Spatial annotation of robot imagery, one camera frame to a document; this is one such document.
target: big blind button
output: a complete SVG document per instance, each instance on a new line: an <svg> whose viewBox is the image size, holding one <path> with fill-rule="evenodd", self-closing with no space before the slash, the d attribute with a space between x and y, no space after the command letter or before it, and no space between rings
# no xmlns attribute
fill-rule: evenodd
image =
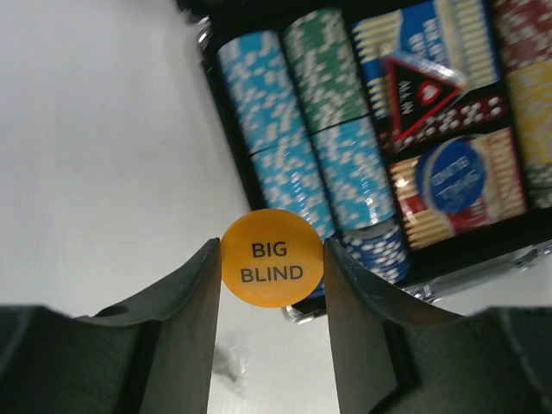
<svg viewBox="0 0 552 414"><path fill-rule="evenodd" d="M303 218L257 210L232 224L221 242L223 281L240 299L266 308L296 304L323 276L323 244Z"/></svg>

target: poker set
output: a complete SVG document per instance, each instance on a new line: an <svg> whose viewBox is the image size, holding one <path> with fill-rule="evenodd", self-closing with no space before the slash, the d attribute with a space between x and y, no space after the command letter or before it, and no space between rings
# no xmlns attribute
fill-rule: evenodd
<svg viewBox="0 0 552 414"><path fill-rule="evenodd" d="M252 210L401 287L552 239L547 0L179 7Z"/></svg>

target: white surface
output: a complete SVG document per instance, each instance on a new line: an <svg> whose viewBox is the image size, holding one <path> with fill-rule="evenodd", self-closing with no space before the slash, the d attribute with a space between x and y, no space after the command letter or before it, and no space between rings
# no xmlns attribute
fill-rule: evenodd
<svg viewBox="0 0 552 414"><path fill-rule="evenodd" d="M4 0L0 303L94 314L184 263L248 208L172 0ZM289 324L223 288L246 345L209 413L338 412L326 320Z"/></svg>

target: dealer button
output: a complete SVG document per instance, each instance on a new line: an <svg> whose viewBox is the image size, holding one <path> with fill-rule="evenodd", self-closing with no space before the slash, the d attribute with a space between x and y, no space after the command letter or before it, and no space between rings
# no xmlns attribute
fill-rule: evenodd
<svg viewBox="0 0 552 414"><path fill-rule="evenodd" d="M221 241L223 281L241 300L266 308L296 304L323 276L323 244L303 218L257 210L238 219Z"/></svg>

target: green poker chip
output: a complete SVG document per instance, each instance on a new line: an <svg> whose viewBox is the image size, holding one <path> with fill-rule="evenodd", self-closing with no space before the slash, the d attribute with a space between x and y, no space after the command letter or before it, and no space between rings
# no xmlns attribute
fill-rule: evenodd
<svg viewBox="0 0 552 414"><path fill-rule="evenodd" d="M317 10L297 19L285 31L284 43L311 131L367 115L339 10Z"/></svg>

